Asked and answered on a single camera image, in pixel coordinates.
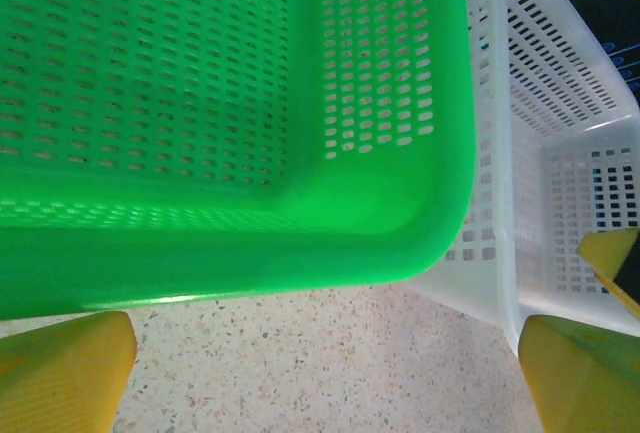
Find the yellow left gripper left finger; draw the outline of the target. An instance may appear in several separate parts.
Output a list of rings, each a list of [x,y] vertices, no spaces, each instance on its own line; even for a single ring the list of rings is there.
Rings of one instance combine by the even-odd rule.
[[[109,432],[136,352],[121,311],[2,338],[1,430]]]

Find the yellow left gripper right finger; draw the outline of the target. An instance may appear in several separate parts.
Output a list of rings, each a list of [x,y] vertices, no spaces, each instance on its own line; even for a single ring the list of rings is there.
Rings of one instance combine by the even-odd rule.
[[[532,315],[518,359],[546,432],[639,430],[639,339]]]

